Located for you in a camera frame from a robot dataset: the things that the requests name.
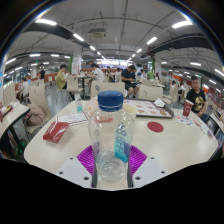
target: red circle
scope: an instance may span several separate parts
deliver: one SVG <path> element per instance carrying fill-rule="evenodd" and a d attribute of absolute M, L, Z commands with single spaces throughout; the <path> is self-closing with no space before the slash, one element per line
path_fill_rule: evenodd
<path fill-rule="evenodd" d="M 163 126 L 157 122 L 149 122 L 148 128 L 154 132 L 162 132 L 164 130 Z"/>

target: backpack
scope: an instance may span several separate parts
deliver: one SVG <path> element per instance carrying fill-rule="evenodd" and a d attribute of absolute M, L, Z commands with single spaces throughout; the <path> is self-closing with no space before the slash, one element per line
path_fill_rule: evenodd
<path fill-rule="evenodd" d="M 28 104 L 27 106 L 30 108 L 30 112 L 24 118 L 24 123 L 27 126 L 40 125 L 44 121 L 44 118 L 45 118 L 44 112 L 36 105 Z"/>

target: black shirt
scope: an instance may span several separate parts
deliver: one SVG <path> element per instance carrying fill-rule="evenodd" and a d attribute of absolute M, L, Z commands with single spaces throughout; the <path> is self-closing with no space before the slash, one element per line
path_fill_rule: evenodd
<path fill-rule="evenodd" d="M 123 72 L 121 73 L 121 76 L 123 76 L 126 79 L 131 79 L 131 72 L 129 72 L 127 69 L 124 69 Z M 131 84 L 130 81 L 123 81 L 124 83 Z"/>
<path fill-rule="evenodd" d="M 196 114 L 203 109 L 204 103 L 206 102 L 204 91 L 201 89 L 199 93 L 196 93 L 193 89 L 191 89 L 188 92 L 186 99 L 194 103 L 191 110 Z"/>

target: white table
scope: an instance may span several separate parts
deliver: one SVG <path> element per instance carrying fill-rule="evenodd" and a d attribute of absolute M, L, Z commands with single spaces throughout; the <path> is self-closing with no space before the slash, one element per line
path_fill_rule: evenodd
<path fill-rule="evenodd" d="M 174 109 L 181 114 L 182 110 Z M 70 103 L 59 114 L 76 112 L 75 102 Z M 194 113 L 190 117 L 199 119 Z M 34 166 L 55 174 L 63 163 L 72 156 L 78 156 L 83 149 L 91 145 L 87 123 L 70 126 L 58 144 L 43 140 L 43 134 L 55 117 L 46 124 L 26 147 L 24 156 L 26 161 Z M 163 125 L 162 133 L 155 133 L 148 129 L 147 124 L 156 121 Z M 175 119 L 145 118 L 135 119 L 133 143 L 147 156 L 156 157 L 168 173 L 174 173 L 187 166 L 208 161 L 218 147 L 208 135 L 202 133 L 200 127 L 190 127 L 180 124 Z M 126 189 L 126 179 L 112 184 L 98 180 L 99 189 Z"/>
<path fill-rule="evenodd" d="M 0 132 L 2 136 L 4 136 L 5 134 L 7 134 L 8 130 L 10 130 L 19 148 L 24 151 L 24 147 L 21 144 L 18 136 L 16 135 L 13 125 L 24 115 L 26 115 L 29 112 L 30 108 L 21 104 L 18 104 L 16 107 L 14 107 L 14 104 L 15 102 L 10 103 L 10 105 L 13 106 L 13 112 L 9 112 L 8 114 L 6 114 L 6 116 L 3 118 L 3 122 L 0 122 Z"/>

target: paper cup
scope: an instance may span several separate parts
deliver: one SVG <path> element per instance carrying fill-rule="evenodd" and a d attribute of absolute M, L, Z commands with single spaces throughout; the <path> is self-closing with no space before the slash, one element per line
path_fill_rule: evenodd
<path fill-rule="evenodd" d="M 190 112 L 191 112 L 191 109 L 193 107 L 193 103 L 189 100 L 185 100 L 185 104 L 184 104 L 184 110 L 183 110 L 183 115 L 185 117 L 188 117 Z"/>
<path fill-rule="evenodd" d="M 123 104 L 123 108 L 126 112 L 128 112 L 129 114 L 131 114 L 131 116 L 133 117 L 133 119 L 136 118 L 136 114 L 137 114 L 137 109 L 130 105 L 130 104 L 127 104 L 127 103 L 124 103 Z"/>

